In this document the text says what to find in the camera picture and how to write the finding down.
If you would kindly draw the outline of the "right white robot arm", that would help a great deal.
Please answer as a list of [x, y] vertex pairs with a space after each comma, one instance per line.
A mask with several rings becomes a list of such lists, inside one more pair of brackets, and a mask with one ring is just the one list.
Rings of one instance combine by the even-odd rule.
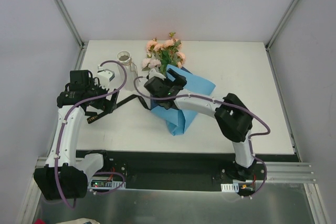
[[225, 104], [215, 103], [209, 97], [192, 93], [185, 88], [187, 78], [169, 69], [173, 80], [156, 69], [151, 69], [144, 87], [155, 98], [157, 105], [165, 109], [190, 110], [214, 118], [222, 134], [233, 143], [235, 163], [225, 169], [232, 179], [245, 181], [255, 173], [256, 164], [248, 140], [253, 117], [246, 113], [247, 108], [232, 93], [223, 98]]

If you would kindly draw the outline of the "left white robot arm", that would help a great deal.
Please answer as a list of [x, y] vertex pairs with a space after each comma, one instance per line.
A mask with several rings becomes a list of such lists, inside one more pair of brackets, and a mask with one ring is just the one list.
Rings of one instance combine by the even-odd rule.
[[106, 176], [112, 170], [106, 151], [90, 151], [76, 162], [76, 150], [82, 121], [93, 123], [117, 107], [118, 91], [106, 98], [114, 76], [108, 69], [100, 69], [95, 77], [89, 70], [70, 72], [69, 83], [57, 97], [58, 124], [51, 151], [44, 167], [34, 172], [46, 200], [83, 198], [95, 173]]

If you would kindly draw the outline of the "blue wrapping paper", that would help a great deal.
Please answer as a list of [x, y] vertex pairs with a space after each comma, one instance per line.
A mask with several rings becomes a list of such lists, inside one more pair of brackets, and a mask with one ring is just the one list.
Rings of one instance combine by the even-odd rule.
[[182, 90], [182, 94], [187, 96], [175, 99], [174, 102], [177, 103], [177, 108], [170, 108], [168, 110], [157, 105], [156, 101], [152, 100], [151, 112], [166, 121], [167, 128], [172, 135], [182, 135], [186, 132], [198, 113], [204, 113], [211, 117], [214, 116], [214, 112], [206, 108], [206, 105], [211, 103], [210, 101], [188, 97], [188, 95], [197, 94], [202, 97], [210, 97], [216, 85], [207, 79], [173, 65], [168, 65], [167, 69], [172, 69], [186, 78], [186, 85]]

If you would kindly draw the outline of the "black gold-lettered ribbon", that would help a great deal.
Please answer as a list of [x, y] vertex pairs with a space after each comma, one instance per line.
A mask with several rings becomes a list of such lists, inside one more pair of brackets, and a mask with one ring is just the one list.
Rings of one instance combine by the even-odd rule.
[[[133, 100], [135, 98], [137, 98], [140, 101], [140, 103], [142, 104], [142, 106], [145, 109], [150, 110], [150, 108], [148, 107], [144, 98], [142, 96], [136, 95], [136, 94], [132, 94], [132, 95], [128, 96], [127, 98], [123, 99], [122, 101], [117, 102], [116, 109], [118, 109], [119, 107], [123, 106], [124, 104], [130, 102], [131, 100]], [[104, 111], [103, 111], [100, 114], [97, 114], [96, 112], [90, 112], [90, 113], [86, 113], [86, 115], [89, 115], [89, 117], [87, 118], [87, 122], [88, 122], [88, 124], [91, 124], [91, 123], [97, 121], [98, 119], [104, 117], [107, 114], [105, 114]]]

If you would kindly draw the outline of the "pink flower stem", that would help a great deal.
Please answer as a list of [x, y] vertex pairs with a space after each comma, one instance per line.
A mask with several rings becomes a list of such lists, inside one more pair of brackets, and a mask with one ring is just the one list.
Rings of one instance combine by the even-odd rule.
[[142, 71], [158, 70], [164, 76], [168, 65], [182, 68], [186, 56], [181, 52], [182, 42], [175, 38], [175, 32], [169, 33], [169, 39], [159, 42], [157, 38], [146, 44], [146, 58], [142, 60]]

